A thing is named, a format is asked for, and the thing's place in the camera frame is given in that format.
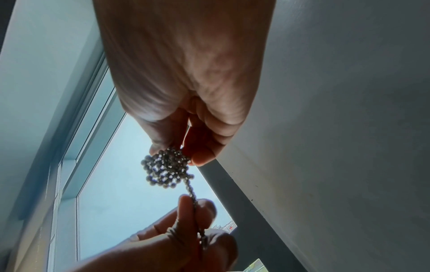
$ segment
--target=white ceiling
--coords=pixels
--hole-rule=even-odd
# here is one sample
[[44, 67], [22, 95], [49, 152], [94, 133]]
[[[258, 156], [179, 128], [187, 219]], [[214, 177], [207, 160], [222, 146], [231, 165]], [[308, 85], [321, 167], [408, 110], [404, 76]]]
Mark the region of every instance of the white ceiling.
[[0, 55], [0, 233], [97, 40], [91, 1], [16, 1]]
[[428, 14], [427, 0], [277, 2], [219, 161], [309, 271], [429, 269]]

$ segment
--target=jewelry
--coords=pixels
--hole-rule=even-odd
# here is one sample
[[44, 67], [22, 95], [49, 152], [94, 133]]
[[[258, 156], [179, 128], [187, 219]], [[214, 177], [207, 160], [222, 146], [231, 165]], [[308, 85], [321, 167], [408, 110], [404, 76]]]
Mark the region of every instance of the jewelry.
[[[163, 188], [175, 188], [180, 182], [185, 183], [185, 187], [188, 191], [189, 196], [193, 200], [194, 210], [197, 207], [196, 194], [190, 185], [190, 180], [194, 178], [194, 175], [188, 174], [188, 163], [190, 159], [182, 154], [181, 150], [176, 150], [173, 147], [169, 147], [167, 150], [160, 150], [158, 154], [153, 156], [146, 156], [142, 160], [141, 165], [146, 171], [148, 176], [146, 180], [150, 185], [162, 186]], [[200, 244], [203, 248], [207, 247], [207, 236], [203, 229], [199, 229]]]

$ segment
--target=blue sky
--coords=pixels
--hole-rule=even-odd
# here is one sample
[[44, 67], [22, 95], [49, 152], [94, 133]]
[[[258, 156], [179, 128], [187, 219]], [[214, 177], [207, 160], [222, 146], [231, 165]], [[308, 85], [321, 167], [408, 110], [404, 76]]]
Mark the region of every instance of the blue sky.
[[[140, 161], [151, 140], [130, 116], [126, 116], [78, 198], [81, 259], [97, 254], [144, 229], [177, 206], [184, 184], [175, 189], [150, 186]], [[197, 167], [191, 185], [197, 198], [212, 200], [218, 210], [214, 225], [232, 219]]]

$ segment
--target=hand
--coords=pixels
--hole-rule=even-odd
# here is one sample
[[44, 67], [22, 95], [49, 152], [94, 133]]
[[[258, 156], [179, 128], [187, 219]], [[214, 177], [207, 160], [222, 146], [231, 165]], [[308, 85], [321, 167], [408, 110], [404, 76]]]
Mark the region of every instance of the hand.
[[234, 238], [209, 229], [202, 250], [197, 237], [198, 228], [209, 228], [215, 216], [211, 201], [199, 200], [194, 211], [191, 198], [182, 196], [177, 209], [73, 271], [226, 272], [237, 259]]
[[251, 108], [275, 0], [93, 2], [118, 96], [150, 153], [183, 144], [193, 164], [213, 160]]

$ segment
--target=distant building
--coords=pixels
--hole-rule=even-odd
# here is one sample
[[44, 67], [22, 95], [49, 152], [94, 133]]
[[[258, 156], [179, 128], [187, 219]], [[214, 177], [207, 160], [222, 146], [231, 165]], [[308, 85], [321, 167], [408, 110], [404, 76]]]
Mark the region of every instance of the distant building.
[[225, 231], [225, 232], [227, 232], [227, 233], [232, 233], [232, 231], [233, 231], [235, 228], [237, 228], [236, 223], [234, 223], [233, 221], [231, 221], [230, 223], [228, 223], [228, 224], [227, 224], [227, 225], [225, 225], [224, 227], [223, 227], [223, 226], [215, 225], [215, 226], [213, 226], [211, 229], [221, 229], [221, 230], [223, 230], [223, 231]]

